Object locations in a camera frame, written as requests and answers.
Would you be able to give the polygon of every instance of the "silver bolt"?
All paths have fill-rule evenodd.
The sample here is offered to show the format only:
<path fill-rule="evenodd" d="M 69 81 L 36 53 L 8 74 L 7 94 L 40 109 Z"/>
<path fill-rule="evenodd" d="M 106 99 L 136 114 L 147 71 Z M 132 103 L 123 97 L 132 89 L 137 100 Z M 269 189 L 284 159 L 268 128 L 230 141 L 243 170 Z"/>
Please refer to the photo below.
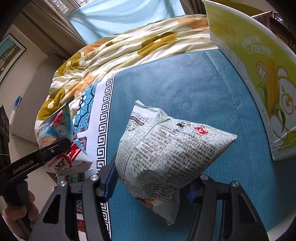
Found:
<path fill-rule="evenodd" d="M 232 183 L 231 183 L 231 185 L 233 185 L 234 187 L 239 187 L 239 182 L 237 182 L 237 181 L 233 181 Z"/>
<path fill-rule="evenodd" d="M 99 176 L 98 176 L 98 175 L 92 175 L 92 176 L 90 177 L 90 179 L 91 179 L 92 181 L 96 181 L 96 180 L 99 179 Z"/>
<path fill-rule="evenodd" d="M 203 181 L 206 181 L 206 180 L 209 179 L 209 177 L 207 175 L 201 175 L 200 179 L 203 180 Z"/>
<path fill-rule="evenodd" d="M 64 187 L 64 186 L 66 186 L 67 185 L 67 181 L 61 181 L 60 183 L 59 183 L 59 186 L 60 187 Z"/>

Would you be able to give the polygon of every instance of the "painting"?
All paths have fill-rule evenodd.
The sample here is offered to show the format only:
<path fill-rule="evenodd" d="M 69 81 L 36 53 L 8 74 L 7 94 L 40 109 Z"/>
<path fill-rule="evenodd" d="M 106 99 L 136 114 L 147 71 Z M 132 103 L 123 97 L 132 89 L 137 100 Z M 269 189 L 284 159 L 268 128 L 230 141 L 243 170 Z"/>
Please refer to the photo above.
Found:
<path fill-rule="evenodd" d="M 0 84 L 26 48 L 12 34 L 0 42 Z"/>

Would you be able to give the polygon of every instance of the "plastic food packaging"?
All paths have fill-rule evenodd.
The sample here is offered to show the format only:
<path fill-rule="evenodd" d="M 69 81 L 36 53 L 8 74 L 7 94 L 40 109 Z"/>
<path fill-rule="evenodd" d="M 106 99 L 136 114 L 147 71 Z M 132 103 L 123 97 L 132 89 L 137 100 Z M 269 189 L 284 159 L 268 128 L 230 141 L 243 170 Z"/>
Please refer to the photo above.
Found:
<path fill-rule="evenodd" d="M 118 178 L 137 200 L 173 224 L 179 189 L 199 177 L 236 138 L 136 101 L 118 147 Z"/>
<path fill-rule="evenodd" d="M 66 153 L 57 155 L 47 163 L 58 176 L 93 169 L 93 162 L 87 156 L 77 138 L 68 103 L 64 104 L 40 125 L 37 136 L 40 149 L 63 138 L 68 138 L 71 141 L 71 148 Z"/>

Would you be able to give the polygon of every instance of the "curtain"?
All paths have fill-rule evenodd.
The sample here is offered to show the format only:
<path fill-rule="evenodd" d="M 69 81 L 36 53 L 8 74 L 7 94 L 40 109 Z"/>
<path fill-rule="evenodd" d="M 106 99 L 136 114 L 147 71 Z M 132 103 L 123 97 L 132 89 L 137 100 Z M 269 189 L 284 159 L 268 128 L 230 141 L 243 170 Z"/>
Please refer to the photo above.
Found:
<path fill-rule="evenodd" d="M 201 0 L 180 0 L 185 14 L 207 14 Z"/>
<path fill-rule="evenodd" d="M 51 0 L 33 0 L 13 24 L 46 55 L 68 59 L 86 46 L 85 41 Z"/>

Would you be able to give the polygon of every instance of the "corn illustration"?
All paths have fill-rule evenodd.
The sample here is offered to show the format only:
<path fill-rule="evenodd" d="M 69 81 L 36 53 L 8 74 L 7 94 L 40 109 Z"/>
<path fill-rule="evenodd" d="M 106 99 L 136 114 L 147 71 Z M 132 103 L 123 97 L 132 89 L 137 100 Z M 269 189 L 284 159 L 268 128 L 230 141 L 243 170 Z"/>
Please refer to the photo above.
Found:
<path fill-rule="evenodd" d="M 267 114 L 271 117 L 274 105 L 279 98 L 279 83 L 273 60 L 270 58 L 266 59 L 265 66 L 267 68 Z"/>

